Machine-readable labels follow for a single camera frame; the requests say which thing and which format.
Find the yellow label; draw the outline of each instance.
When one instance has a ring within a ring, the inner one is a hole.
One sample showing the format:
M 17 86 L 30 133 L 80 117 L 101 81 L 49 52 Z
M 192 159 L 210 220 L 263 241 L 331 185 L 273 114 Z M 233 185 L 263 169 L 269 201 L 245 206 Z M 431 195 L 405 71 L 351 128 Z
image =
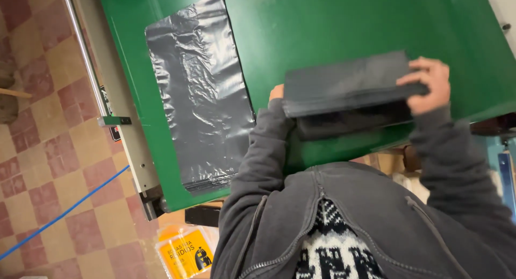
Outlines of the yellow label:
M 186 279 L 212 265 L 213 254 L 200 230 L 173 239 L 159 248 L 171 275 Z

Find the person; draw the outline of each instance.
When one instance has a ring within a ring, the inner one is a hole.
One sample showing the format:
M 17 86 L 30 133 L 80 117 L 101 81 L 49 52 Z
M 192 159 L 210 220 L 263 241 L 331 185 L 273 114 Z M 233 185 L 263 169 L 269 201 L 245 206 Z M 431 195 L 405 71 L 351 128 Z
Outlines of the person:
M 276 86 L 221 209 L 211 278 L 516 278 L 511 211 L 468 123 L 450 118 L 448 66 L 427 58 L 409 65 L 418 71 L 397 84 L 429 88 L 407 99 L 427 204 L 354 162 L 283 179 L 294 122 L 282 110 L 283 85 Z

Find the blue cable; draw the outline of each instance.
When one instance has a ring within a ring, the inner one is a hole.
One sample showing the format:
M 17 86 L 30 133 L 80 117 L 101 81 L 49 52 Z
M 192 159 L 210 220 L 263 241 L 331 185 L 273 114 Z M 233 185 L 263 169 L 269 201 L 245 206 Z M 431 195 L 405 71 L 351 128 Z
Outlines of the blue cable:
M 73 206 L 71 206 L 69 209 L 67 209 L 65 212 L 63 212 L 61 215 L 59 215 L 58 217 L 56 217 L 55 219 L 53 219 L 52 221 L 50 221 L 49 223 L 47 223 L 46 225 L 42 226 L 41 229 L 35 231 L 32 235 L 28 236 L 27 238 L 25 238 L 23 241 L 19 242 L 18 244 L 16 244 L 14 247 L 12 247 L 11 249 L 7 250 L 5 253 L 3 253 L 2 255 L 0 255 L 0 260 L 2 260 L 3 258 L 7 257 L 9 254 L 11 254 L 12 252 L 16 251 L 16 249 L 18 249 L 19 247 L 21 247 L 24 243 L 27 243 L 30 239 L 32 239 L 33 237 L 37 236 L 39 233 L 41 233 L 42 231 L 44 231 L 45 229 L 47 229 L 48 227 L 50 227 L 51 225 L 53 225 L 55 222 L 59 221 L 60 219 L 62 219 L 64 216 L 66 216 L 70 211 L 72 211 L 74 208 L 76 208 L 78 205 L 80 205 L 83 201 L 85 201 L 88 197 L 90 197 L 92 194 L 94 194 L 95 192 L 97 192 L 99 189 L 103 188 L 106 184 L 110 183 L 113 179 L 117 178 L 117 176 L 119 176 L 122 172 L 126 171 L 126 169 L 129 168 L 129 165 L 127 165 L 126 167 L 124 167 L 122 170 L 120 170 L 119 172 L 117 172 L 112 178 L 108 179 L 105 183 L 102 183 L 100 184 L 99 186 L 97 186 L 97 188 L 95 188 L 94 190 L 92 190 L 90 193 L 88 193 L 85 197 L 81 198 L 78 202 L 76 202 Z

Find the yellow package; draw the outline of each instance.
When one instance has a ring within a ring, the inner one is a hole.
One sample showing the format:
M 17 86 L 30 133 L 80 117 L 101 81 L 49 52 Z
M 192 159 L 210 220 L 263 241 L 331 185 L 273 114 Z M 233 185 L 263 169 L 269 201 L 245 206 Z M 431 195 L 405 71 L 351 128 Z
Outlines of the yellow package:
M 156 251 L 169 278 L 188 279 L 211 268 L 218 230 L 170 226 L 159 232 L 159 241 Z

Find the gray hoodie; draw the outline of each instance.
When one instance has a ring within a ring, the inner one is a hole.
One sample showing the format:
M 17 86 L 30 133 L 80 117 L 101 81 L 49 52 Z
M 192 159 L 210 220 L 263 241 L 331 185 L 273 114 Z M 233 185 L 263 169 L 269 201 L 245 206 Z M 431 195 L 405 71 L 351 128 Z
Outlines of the gray hoodie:
M 516 227 L 468 124 L 449 107 L 414 118 L 428 205 L 364 164 L 336 162 L 283 177 L 293 122 L 281 99 L 261 109 L 220 212 L 211 278 L 291 279 L 318 201 L 333 201 L 385 277 L 516 278 Z

